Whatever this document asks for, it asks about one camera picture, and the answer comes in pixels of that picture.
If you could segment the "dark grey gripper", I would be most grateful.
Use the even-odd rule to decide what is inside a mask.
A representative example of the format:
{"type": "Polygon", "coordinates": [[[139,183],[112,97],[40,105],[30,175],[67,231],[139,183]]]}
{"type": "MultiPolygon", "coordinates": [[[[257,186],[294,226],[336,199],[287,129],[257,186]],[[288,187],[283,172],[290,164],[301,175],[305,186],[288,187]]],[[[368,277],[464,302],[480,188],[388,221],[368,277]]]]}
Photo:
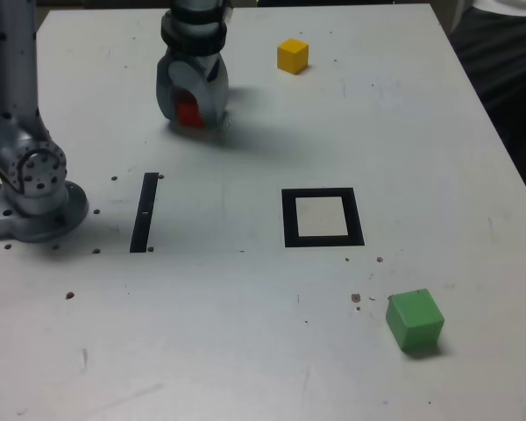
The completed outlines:
{"type": "Polygon", "coordinates": [[[157,65],[156,99],[163,116],[181,126],[217,128],[228,101],[220,54],[193,56],[168,47],[157,65]]]}

